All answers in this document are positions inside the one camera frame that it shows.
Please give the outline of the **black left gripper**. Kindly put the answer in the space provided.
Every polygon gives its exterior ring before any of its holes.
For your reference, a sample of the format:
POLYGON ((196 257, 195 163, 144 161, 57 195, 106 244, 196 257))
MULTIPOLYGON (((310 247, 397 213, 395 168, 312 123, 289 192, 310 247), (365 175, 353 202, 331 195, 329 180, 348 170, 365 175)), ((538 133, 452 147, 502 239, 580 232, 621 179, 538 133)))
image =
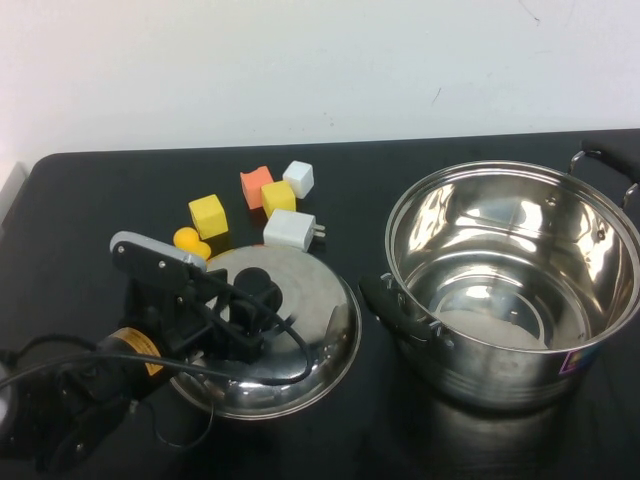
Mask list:
POLYGON ((261 312, 243 299, 242 290, 228 280, 225 269, 191 273, 178 289, 131 279, 128 283, 128 325, 150 338, 160 352, 172 359, 197 351, 217 360, 256 361, 264 350, 259 333, 261 312), (230 321, 211 300, 230 305, 230 321))

